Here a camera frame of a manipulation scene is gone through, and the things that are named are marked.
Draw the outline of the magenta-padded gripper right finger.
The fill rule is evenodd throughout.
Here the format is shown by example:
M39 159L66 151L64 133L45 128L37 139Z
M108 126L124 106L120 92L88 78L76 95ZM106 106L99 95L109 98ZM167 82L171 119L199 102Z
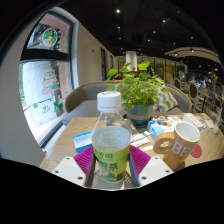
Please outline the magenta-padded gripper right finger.
M129 167L134 187L148 185L173 173L160 157L151 157L134 146L130 147Z

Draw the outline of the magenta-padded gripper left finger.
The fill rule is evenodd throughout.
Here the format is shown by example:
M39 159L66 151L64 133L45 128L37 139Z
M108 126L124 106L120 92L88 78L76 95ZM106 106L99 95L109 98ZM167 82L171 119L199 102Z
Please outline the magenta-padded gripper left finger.
M65 180L82 187L91 187L94 179L96 159L90 146L74 157L66 156L52 171Z

